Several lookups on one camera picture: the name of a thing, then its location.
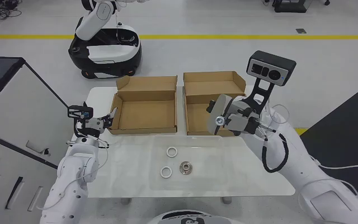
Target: yellow floor line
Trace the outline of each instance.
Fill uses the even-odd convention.
[[[358,40],[358,35],[140,35],[143,40]],[[73,39],[73,35],[0,34],[0,39]]]
[[[295,128],[295,130],[298,133],[298,135],[301,135],[305,133],[308,130],[308,128]]]

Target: white ring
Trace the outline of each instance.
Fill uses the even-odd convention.
[[[174,155],[170,155],[170,154],[169,154],[169,150],[171,150],[171,149],[174,149],[174,150],[175,150],[175,154],[174,154]],[[178,150],[177,150],[176,147],[169,147],[169,148],[167,149],[167,156],[168,156],[168,157],[174,158],[174,157],[177,156],[177,154],[178,154]]]
[[[168,176],[164,176],[164,174],[163,174],[163,170],[164,170],[164,169],[169,169],[169,175],[168,175]],[[167,179],[167,178],[170,178],[171,175],[172,175],[172,169],[171,169],[169,166],[165,166],[165,167],[163,167],[163,168],[161,169],[161,176],[162,176],[162,178]]]

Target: black cable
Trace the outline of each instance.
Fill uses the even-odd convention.
[[[10,0],[10,1],[3,1],[0,4],[0,20],[5,20],[10,17],[17,17],[22,14],[20,10],[16,7],[20,4],[22,0]]]
[[[269,173],[280,171],[286,165],[287,160],[289,158],[289,147],[287,145],[286,138],[282,134],[279,134],[279,137],[282,139],[282,143],[284,145],[285,157],[284,157],[282,163],[277,168],[270,169],[267,166],[267,162],[266,162],[267,147],[265,146],[267,144],[267,142],[269,141],[267,138],[265,138],[265,144],[263,144],[263,147],[262,147],[262,164],[263,164],[263,167],[265,168],[265,170]]]

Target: cardboard box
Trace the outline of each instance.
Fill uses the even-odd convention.
[[[246,82],[236,72],[187,72],[184,73],[186,131],[191,136],[211,135],[207,131],[210,100],[220,94],[235,98],[245,96]],[[233,136],[221,128],[220,136]]]
[[[117,80],[112,108],[118,108],[112,134],[176,133],[177,76]]]

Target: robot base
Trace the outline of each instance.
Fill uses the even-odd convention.
[[[142,46],[134,29],[121,25],[101,29],[89,41],[75,35],[68,53],[85,78],[114,78],[135,74],[142,59]]]

